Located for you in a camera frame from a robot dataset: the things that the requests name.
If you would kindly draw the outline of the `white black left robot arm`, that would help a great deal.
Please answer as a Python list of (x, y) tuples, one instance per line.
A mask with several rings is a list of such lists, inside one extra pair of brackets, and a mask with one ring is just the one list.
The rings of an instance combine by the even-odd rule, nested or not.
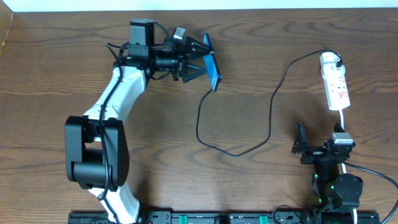
[(155, 42), (159, 23), (151, 19), (130, 21), (130, 39), (107, 44), (114, 57), (110, 82), (98, 101), (83, 115), (65, 122), (66, 172), (70, 181), (93, 194), (103, 213), (73, 212), (69, 223), (144, 223), (141, 205), (128, 183), (130, 157), (124, 124), (138, 97), (151, 80), (171, 75), (189, 82), (209, 71), (197, 66), (198, 58), (213, 56), (208, 34), (202, 41), (187, 36), (183, 28)]

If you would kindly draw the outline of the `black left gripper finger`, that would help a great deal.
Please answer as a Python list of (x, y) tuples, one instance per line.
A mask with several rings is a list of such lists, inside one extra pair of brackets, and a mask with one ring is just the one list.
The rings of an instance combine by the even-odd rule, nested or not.
[(183, 64), (182, 66), (182, 79), (184, 83), (187, 83), (193, 79), (196, 79), (207, 72), (206, 68), (191, 63)]
[(193, 37), (187, 36), (185, 40), (185, 54), (189, 60), (196, 60), (200, 57), (209, 55), (213, 47), (199, 42)]

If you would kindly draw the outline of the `blue screen Galaxy smartphone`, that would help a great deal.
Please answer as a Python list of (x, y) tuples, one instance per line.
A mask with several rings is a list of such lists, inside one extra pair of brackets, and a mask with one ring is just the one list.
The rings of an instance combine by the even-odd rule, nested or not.
[(216, 57), (215, 57), (215, 50), (214, 50), (213, 45), (211, 43), (211, 39), (210, 39), (209, 33), (205, 33), (204, 38), (203, 38), (203, 42), (207, 46), (209, 46), (209, 49), (210, 49), (210, 53), (208, 55), (205, 55), (203, 57), (203, 59), (204, 59), (204, 62), (205, 62), (206, 71), (207, 71), (208, 78), (209, 78), (209, 81), (210, 81), (211, 90), (213, 92), (216, 92), (218, 90), (218, 85), (221, 82), (221, 73), (220, 73), (220, 70), (218, 68), (218, 63), (217, 63)]

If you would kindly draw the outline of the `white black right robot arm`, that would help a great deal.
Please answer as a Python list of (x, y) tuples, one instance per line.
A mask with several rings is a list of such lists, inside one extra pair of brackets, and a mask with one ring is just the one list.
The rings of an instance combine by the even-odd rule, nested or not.
[(302, 213), (302, 223), (354, 223), (353, 210), (359, 207), (363, 180), (339, 170), (354, 147), (352, 137), (339, 124), (322, 146), (309, 145), (303, 124), (297, 125), (292, 153), (301, 155), (301, 164), (314, 166), (312, 189), (320, 199), (318, 206)]

